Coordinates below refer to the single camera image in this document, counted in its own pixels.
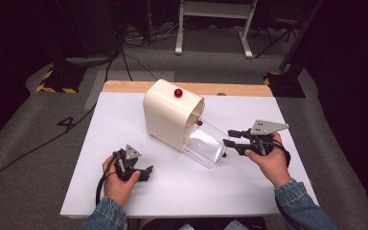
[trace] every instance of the jeans jacket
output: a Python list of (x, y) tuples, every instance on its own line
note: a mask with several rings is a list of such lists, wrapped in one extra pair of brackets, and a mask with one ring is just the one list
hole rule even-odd
[[(286, 229), (337, 229), (322, 208), (315, 205), (302, 182), (291, 179), (274, 190), (281, 213), (285, 216)], [(81, 229), (122, 230), (127, 214), (109, 197), (103, 197)]]

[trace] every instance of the person's right hand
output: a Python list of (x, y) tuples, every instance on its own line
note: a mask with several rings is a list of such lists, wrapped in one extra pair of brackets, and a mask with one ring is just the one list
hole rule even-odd
[[(112, 156), (109, 156), (105, 162), (103, 162), (103, 171), (106, 170), (106, 166), (112, 160)], [(103, 185), (103, 194), (113, 199), (115, 202), (119, 203), (122, 207), (127, 204), (130, 194), (133, 190), (133, 186), (139, 179), (140, 171), (136, 171), (128, 182), (122, 181), (118, 174), (116, 174), (116, 168), (114, 163), (110, 163), (110, 168), (108, 171), (108, 178), (105, 180)]]
[[(272, 135), (273, 140), (282, 143), (279, 133), (274, 132)], [(273, 151), (267, 156), (261, 156), (250, 149), (246, 150), (244, 154), (260, 167), (264, 176), (271, 181), (275, 188), (279, 188), (291, 180), (286, 157), (280, 148), (273, 147)]]

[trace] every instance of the red knob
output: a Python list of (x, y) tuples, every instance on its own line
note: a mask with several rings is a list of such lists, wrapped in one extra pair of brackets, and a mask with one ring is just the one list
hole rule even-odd
[(174, 95), (176, 98), (181, 98), (181, 96), (183, 96), (183, 91), (181, 89), (175, 89)]

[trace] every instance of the chair leg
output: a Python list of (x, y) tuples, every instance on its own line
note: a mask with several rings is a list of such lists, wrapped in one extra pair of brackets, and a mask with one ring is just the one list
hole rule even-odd
[(255, 58), (258, 58), (262, 53), (264, 53), (266, 50), (270, 49), (270, 47), (272, 47), (274, 44), (276, 44), (277, 41), (279, 41), (280, 39), (283, 38), (283, 36), (285, 36), (286, 34), (288, 34), (288, 31), (284, 32), (281, 36), (279, 36), (276, 40), (274, 40), (273, 42), (270, 43), (269, 46), (267, 46), (264, 50), (262, 50), (260, 53), (258, 53)]
[(262, 30), (262, 28), (259, 28), (259, 30), (257, 32), (255, 32), (252, 37), (254, 37), (255, 35), (257, 35), (260, 31)]
[(297, 39), (297, 35), (295, 34), (294, 30), (292, 30), (292, 34), (294, 35), (294, 38)]
[(268, 40), (270, 41), (270, 44), (271, 44), (271, 35), (270, 35), (270, 31), (268, 30), (268, 28), (267, 28), (267, 35), (268, 35)]
[(288, 42), (288, 40), (289, 40), (289, 34), (291, 34), (291, 31), (287, 31), (287, 39), (286, 39), (286, 42)]

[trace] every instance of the dark background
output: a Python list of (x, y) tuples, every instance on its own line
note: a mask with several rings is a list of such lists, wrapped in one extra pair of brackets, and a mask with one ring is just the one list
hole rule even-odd
[[(152, 14), (159, 13), (153, 24), (176, 19), (177, 2), (151, 2)], [(30, 95), (27, 78), (52, 62), (31, 3), (0, 0), (0, 129)], [(72, 15), (66, 1), (59, 3)], [(86, 51), (58, 8), (49, 4), (46, 9), (42, 15), (53, 23), (61, 52), (84, 57)], [(368, 1), (324, 1), (291, 63), (301, 59), (317, 85), (333, 134), (368, 195)]]

